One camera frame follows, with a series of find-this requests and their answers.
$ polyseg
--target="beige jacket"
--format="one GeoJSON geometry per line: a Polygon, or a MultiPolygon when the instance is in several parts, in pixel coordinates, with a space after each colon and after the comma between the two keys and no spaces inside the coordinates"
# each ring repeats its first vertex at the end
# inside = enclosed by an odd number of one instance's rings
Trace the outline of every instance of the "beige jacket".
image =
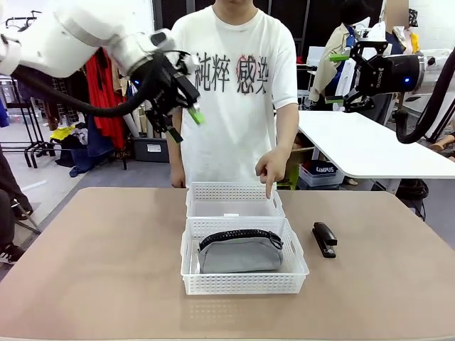
{"type": "Polygon", "coordinates": [[[319,95],[324,95],[324,90],[327,85],[330,84],[332,79],[336,76],[336,68],[341,62],[335,63],[329,60],[330,54],[332,53],[343,53],[346,48],[346,41],[349,37],[349,31],[342,23],[332,33],[330,39],[328,39],[326,49],[319,61],[318,71],[314,78],[313,87],[310,91],[309,99],[311,101],[319,101],[319,95]]]}

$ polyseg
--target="brown table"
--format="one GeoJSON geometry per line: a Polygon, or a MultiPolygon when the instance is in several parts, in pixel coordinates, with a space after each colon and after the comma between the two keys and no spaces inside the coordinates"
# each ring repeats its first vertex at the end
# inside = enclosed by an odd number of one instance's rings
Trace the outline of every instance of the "brown table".
{"type": "Polygon", "coordinates": [[[0,335],[41,339],[455,336],[455,253],[387,193],[281,192],[299,295],[187,296],[185,191],[81,190],[0,283],[0,335]],[[314,222],[336,233],[324,259],[314,222]]]}

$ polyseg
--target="white label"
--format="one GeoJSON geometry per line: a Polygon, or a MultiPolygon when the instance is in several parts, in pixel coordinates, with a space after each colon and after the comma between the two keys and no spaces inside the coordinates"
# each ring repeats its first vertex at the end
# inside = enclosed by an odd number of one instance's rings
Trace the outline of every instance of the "white label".
{"type": "Polygon", "coordinates": [[[147,144],[147,151],[149,153],[161,153],[161,146],[159,144],[147,144]]]}

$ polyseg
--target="red dress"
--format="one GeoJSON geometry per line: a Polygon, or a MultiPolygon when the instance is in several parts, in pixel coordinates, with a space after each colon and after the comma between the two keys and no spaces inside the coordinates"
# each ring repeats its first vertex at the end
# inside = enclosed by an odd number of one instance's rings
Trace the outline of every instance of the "red dress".
{"type": "MultiPolygon", "coordinates": [[[[124,101],[114,91],[112,62],[104,50],[98,50],[85,64],[87,69],[90,104],[101,108],[115,108],[124,101]]],[[[122,117],[95,117],[97,128],[103,136],[109,136],[115,148],[124,148],[124,120],[122,117]]]]}

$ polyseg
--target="white plastic basket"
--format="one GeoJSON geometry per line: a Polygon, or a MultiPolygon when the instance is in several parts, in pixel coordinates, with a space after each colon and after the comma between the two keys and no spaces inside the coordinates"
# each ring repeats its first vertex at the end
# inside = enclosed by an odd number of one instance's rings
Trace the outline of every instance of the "white plastic basket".
{"type": "Polygon", "coordinates": [[[268,200],[261,183],[192,183],[186,195],[187,217],[284,217],[275,189],[268,200]]]}
{"type": "Polygon", "coordinates": [[[187,295],[299,293],[308,266],[299,238],[283,217],[188,218],[181,244],[181,275],[187,295]],[[283,264],[277,272],[200,274],[199,243],[211,234],[236,229],[263,229],[282,239],[283,264]]]}
{"type": "Polygon", "coordinates": [[[307,171],[303,166],[300,166],[300,177],[310,187],[339,185],[343,182],[344,173],[337,170],[336,174],[321,174],[313,175],[307,171]]]}

